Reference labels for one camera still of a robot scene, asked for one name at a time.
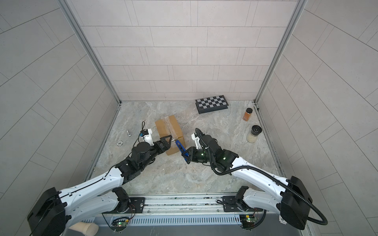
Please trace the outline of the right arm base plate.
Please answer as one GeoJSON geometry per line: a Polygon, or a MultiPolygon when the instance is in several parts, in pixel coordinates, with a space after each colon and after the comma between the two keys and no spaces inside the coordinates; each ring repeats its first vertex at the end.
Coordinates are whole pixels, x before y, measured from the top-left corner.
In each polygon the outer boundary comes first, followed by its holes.
{"type": "Polygon", "coordinates": [[[261,208],[250,208],[242,209],[238,207],[236,198],[234,196],[223,196],[220,200],[217,200],[216,203],[223,206],[224,212],[250,212],[250,213],[260,213],[264,212],[261,208]]]}

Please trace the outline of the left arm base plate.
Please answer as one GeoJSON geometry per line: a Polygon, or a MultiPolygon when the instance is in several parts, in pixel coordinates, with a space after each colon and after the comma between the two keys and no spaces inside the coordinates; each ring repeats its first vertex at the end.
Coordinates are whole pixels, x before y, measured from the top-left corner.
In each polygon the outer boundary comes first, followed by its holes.
{"type": "Polygon", "coordinates": [[[140,214],[143,212],[146,198],[131,197],[127,202],[120,202],[114,210],[106,211],[105,214],[140,214]]]}

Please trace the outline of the blue utility knife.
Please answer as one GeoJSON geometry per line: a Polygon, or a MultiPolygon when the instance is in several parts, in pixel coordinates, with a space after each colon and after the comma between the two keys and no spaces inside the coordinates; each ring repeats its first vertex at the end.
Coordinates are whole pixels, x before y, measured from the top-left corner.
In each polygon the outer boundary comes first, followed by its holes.
{"type": "Polygon", "coordinates": [[[179,151],[181,152],[181,155],[183,156],[186,163],[190,164],[189,153],[187,152],[187,150],[184,148],[184,146],[181,144],[179,140],[176,140],[175,144],[177,148],[179,149],[179,151]]]}

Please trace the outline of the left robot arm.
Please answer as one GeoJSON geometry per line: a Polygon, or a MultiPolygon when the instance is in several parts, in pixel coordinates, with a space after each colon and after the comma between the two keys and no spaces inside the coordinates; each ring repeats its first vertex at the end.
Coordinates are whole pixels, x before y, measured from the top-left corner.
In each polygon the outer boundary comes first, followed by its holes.
{"type": "Polygon", "coordinates": [[[45,190],[27,216],[32,236],[61,235],[67,227],[86,217],[128,209],[129,197],[122,185],[132,181],[171,147],[172,136],[159,141],[140,142],[131,156],[113,165],[109,171],[76,186],[58,191],[45,190]]]}

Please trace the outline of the brown cardboard express box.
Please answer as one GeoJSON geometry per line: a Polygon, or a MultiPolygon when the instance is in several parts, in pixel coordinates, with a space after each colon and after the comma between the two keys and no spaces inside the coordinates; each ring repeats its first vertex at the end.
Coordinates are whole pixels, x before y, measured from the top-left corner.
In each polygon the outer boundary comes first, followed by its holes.
{"type": "Polygon", "coordinates": [[[186,148],[183,132],[174,115],[155,121],[155,125],[160,137],[165,137],[168,135],[172,136],[171,147],[165,152],[167,155],[173,155],[180,152],[175,143],[176,140],[178,140],[181,145],[186,148]]]}

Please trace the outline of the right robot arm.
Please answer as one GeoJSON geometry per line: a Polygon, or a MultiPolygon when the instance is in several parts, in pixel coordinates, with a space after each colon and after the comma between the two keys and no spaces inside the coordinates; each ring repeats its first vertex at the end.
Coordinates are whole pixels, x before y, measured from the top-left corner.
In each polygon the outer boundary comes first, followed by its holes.
{"type": "Polygon", "coordinates": [[[217,175],[232,175],[260,189],[255,191],[246,186],[239,189],[235,200],[240,210],[262,208],[279,214],[296,229],[305,229],[311,210],[309,204],[313,200],[299,178],[287,179],[266,172],[237,153],[221,148],[210,135],[200,138],[193,134],[192,139],[195,146],[189,148],[175,142],[187,163],[208,163],[217,175]]]}

